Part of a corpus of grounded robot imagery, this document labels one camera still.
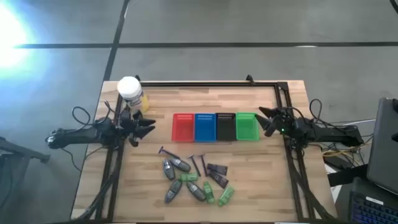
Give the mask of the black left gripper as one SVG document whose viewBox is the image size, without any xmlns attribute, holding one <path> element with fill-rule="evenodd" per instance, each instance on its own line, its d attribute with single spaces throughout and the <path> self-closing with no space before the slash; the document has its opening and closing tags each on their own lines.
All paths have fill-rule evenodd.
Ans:
<svg viewBox="0 0 398 224">
<path fill-rule="evenodd" d="M 155 122 L 154 119 L 143 118 L 140 110 L 131 111 L 130 107 L 125 107 L 120 114 L 120 126 L 133 147 L 138 146 L 138 138 L 144 138 L 155 129 L 155 126 L 151 126 Z"/>
</svg>

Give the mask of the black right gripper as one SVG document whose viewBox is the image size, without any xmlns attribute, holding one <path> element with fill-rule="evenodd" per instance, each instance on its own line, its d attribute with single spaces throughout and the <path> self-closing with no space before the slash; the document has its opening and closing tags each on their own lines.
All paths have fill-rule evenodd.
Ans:
<svg viewBox="0 0 398 224">
<path fill-rule="evenodd" d="M 265 108 L 260 106 L 259 110 L 267 118 L 258 114 L 255 114 L 254 117 L 261 128 L 265 130 L 265 136 L 270 137 L 275 131 L 279 131 L 282 134 L 290 134 L 292 132 L 295 118 L 286 108 Z"/>
</svg>

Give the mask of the black disposable razor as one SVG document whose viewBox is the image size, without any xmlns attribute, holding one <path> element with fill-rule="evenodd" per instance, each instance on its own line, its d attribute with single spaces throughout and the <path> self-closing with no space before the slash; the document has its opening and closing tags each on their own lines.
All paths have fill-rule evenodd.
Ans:
<svg viewBox="0 0 398 224">
<path fill-rule="evenodd" d="M 169 156 L 172 156 L 172 157 L 174 157 L 174 158 L 176 158 L 176 159 L 180 159 L 180 157 L 179 157 L 178 155 L 176 155 L 176 154 L 174 154 L 174 153 L 172 153 L 172 152 L 170 152 L 170 151 L 165 150 L 163 146 L 160 147 L 158 153 L 159 153 L 159 154 L 164 153 L 164 154 L 167 154 L 167 155 L 169 155 Z"/>
</svg>

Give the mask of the blue disposable razor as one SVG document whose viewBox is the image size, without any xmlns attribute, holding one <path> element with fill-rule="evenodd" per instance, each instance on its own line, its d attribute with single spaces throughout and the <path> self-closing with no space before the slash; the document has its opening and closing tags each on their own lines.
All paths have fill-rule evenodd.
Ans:
<svg viewBox="0 0 398 224">
<path fill-rule="evenodd" d="M 196 170 L 198 176 L 201 177 L 201 173 L 200 173 L 200 171 L 199 171 L 199 168 L 198 168 L 198 166 L 197 166 L 197 163 L 195 162 L 195 159 L 193 158 L 194 156 L 195 156 L 194 154 L 191 154 L 191 155 L 188 156 L 188 158 L 191 159 L 192 164 L 193 164 L 193 166 L 194 166 L 194 168 L 195 168 L 195 170 Z"/>
<path fill-rule="evenodd" d="M 208 170 L 207 170 L 207 167 L 206 167 L 204 156 L 205 156 L 205 153 L 199 155 L 199 157 L 201 159 L 201 164 L 203 166 L 203 170 L 204 170 L 204 173 L 205 173 L 205 177 L 208 177 Z"/>
</svg>

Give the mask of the green plastic basket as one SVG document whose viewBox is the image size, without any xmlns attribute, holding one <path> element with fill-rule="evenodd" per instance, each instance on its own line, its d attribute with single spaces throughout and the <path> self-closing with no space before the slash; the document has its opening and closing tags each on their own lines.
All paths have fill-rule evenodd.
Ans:
<svg viewBox="0 0 398 224">
<path fill-rule="evenodd" d="M 236 138 L 240 141 L 258 141 L 259 127 L 255 113 L 236 113 Z"/>
</svg>

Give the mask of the red plastic basket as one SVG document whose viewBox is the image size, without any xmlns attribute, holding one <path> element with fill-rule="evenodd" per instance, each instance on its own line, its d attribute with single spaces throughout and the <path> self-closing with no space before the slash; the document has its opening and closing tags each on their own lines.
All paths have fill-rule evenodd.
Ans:
<svg viewBox="0 0 398 224">
<path fill-rule="evenodd" d="M 175 113 L 172 123 L 172 141 L 192 142 L 194 140 L 194 114 Z"/>
</svg>

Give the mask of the Lysol wipes canister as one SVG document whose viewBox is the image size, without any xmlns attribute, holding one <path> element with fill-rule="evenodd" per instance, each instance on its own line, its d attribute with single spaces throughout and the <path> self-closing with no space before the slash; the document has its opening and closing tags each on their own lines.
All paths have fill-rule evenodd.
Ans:
<svg viewBox="0 0 398 224">
<path fill-rule="evenodd" d="M 149 100 L 137 78 L 123 77 L 118 82 L 117 89 L 130 109 L 139 110 L 141 113 L 148 110 Z"/>
</svg>

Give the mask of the black plastic basket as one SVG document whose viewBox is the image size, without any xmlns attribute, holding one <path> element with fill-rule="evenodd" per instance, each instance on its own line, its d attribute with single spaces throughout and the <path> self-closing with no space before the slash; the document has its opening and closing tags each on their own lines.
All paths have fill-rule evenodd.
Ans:
<svg viewBox="0 0 398 224">
<path fill-rule="evenodd" d="M 236 140 L 236 114 L 216 114 L 216 137 L 218 141 Z"/>
</svg>

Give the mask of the blue plastic basket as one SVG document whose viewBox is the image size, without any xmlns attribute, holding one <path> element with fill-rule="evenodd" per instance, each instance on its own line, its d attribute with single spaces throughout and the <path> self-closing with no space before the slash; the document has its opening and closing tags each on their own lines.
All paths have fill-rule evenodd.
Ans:
<svg viewBox="0 0 398 224">
<path fill-rule="evenodd" d="M 195 114 L 195 142 L 216 141 L 216 115 L 214 113 Z"/>
</svg>

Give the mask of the dark navy toiletry tube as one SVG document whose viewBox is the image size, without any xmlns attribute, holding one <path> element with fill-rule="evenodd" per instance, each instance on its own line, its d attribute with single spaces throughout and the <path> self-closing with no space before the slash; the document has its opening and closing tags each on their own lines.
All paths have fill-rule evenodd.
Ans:
<svg viewBox="0 0 398 224">
<path fill-rule="evenodd" d="M 218 174 L 221 174 L 221 175 L 227 175 L 227 173 L 228 173 L 228 167 L 227 166 L 222 166 L 222 165 L 216 165 L 216 164 L 208 163 L 206 165 L 206 168 L 208 170 L 212 170 L 212 171 L 214 171 L 214 172 L 216 172 Z"/>
</svg>

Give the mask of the grey laptop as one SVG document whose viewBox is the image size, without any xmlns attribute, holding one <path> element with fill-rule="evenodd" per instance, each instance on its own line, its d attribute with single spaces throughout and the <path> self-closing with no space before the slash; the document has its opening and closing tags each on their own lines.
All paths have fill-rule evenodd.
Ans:
<svg viewBox="0 0 398 224">
<path fill-rule="evenodd" d="M 398 195 L 398 99 L 379 100 L 367 177 Z"/>
</svg>

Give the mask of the black metal stand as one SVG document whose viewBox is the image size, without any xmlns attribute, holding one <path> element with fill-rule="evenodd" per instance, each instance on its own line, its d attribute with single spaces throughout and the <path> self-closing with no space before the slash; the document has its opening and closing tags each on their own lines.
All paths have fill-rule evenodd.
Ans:
<svg viewBox="0 0 398 224">
<path fill-rule="evenodd" d="M 29 149 L 29 148 L 11 143 L 3 137 L 0 137 L 0 149 L 3 151 L 20 154 L 22 156 L 27 156 L 29 158 L 38 159 L 41 162 L 48 162 L 50 159 L 49 154 L 43 154 L 43 153 L 37 152 L 33 149 Z"/>
</svg>

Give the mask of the computer keyboard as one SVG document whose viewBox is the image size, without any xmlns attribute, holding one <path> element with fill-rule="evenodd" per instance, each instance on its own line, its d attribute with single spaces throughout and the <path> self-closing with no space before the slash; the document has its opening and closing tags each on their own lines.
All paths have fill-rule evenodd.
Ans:
<svg viewBox="0 0 398 224">
<path fill-rule="evenodd" d="M 348 220 L 364 224 L 398 224 L 398 203 L 351 192 Z"/>
</svg>

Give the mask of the black aluminium table frame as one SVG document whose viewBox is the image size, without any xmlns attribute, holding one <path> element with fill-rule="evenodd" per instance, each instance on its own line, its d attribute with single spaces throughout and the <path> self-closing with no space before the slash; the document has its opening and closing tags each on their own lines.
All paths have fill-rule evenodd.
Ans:
<svg viewBox="0 0 398 224">
<path fill-rule="evenodd" d="M 146 118 L 155 129 L 137 147 L 125 144 L 113 221 L 141 222 L 282 222 L 297 219 L 282 136 L 257 141 L 173 142 L 175 113 L 253 112 L 277 104 L 276 88 L 288 88 L 299 113 L 310 114 L 304 82 L 144 82 L 149 98 Z M 171 203 L 164 202 L 170 186 L 162 171 L 164 147 L 182 159 L 205 155 L 205 160 L 228 167 L 234 188 L 229 204 L 199 202 L 182 187 Z"/>
</svg>

